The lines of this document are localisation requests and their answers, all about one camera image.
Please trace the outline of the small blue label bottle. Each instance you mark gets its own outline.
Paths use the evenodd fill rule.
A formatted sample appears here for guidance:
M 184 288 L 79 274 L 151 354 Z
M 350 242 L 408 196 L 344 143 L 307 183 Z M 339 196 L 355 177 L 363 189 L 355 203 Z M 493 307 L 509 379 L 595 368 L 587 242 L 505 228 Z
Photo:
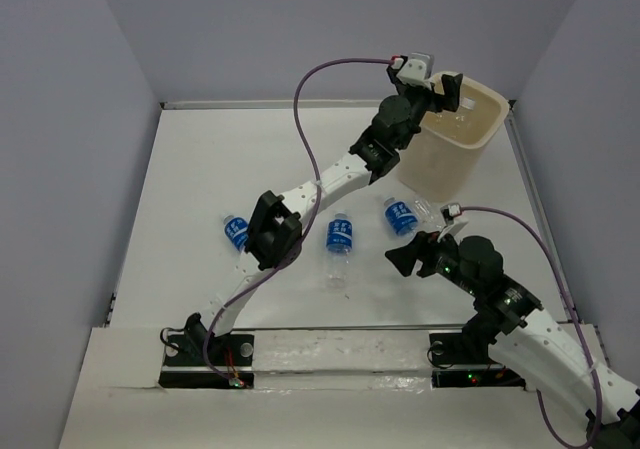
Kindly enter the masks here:
M 431 128 L 433 130 L 444 131 L 451 126 L 449 115 L 445 112 L 436 113 L 433 115 L 433 122 Z

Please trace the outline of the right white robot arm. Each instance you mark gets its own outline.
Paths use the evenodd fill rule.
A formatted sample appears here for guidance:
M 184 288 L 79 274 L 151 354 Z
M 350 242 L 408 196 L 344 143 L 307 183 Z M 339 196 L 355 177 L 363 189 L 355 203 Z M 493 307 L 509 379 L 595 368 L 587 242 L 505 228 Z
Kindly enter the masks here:
M 505 274 L 489 239 L 419 232 L 385 256 L 404 277 L 439 275 L 472 296 L 475 314 L 460 337 L 468 359 L 488 358 L 521 376 L 585 423 L 591 447 L 638 447 L 638 386 L 587 356 L 541 301 Z

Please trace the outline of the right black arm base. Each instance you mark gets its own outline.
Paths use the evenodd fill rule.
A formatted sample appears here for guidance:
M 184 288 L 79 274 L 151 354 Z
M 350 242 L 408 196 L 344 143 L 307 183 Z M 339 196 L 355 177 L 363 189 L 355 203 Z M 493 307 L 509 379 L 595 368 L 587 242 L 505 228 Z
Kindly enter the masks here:
M 426 355 L 435 389 L 526 387 L 520 375 L 489 358 L 486 344 L 461 332 L 431 333 Z

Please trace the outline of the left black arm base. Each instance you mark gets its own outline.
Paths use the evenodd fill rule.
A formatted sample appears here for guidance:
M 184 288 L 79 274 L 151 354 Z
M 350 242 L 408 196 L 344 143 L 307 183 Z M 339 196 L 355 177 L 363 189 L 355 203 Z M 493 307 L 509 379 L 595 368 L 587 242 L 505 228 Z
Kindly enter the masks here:
M 209 362 L 182 332 L 164 331 L 164 345 L 158 384 L 165 389 L 244 390 L 254 387 L 255 337 L 232 333 L 213 340 Z

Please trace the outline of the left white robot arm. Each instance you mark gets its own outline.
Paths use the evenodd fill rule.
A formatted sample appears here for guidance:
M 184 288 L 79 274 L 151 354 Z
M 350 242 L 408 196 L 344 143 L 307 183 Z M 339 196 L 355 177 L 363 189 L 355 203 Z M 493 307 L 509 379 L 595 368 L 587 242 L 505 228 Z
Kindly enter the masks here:
M 461 74 L 442 74 L 442 91 L 429 80 L 412 81 L 389 71 L 398 88 L 385 98 L 370 125 L 347 153 L 308 182 L 275 194 L 268 190 L 257 200 L 248 225 L 248 240 L 236 267 L 220 283 L 209 313 L 194 313 L 185 323 L 186 350 L 195 361 L 209 364 L 221 352 L 221 337 L 257 288 L 291 264 L 315 218 L 345 196 L 385 177 L 400 162 L 400 153 L 420 133 L 428 112 L 455 112 L 460 103 Z

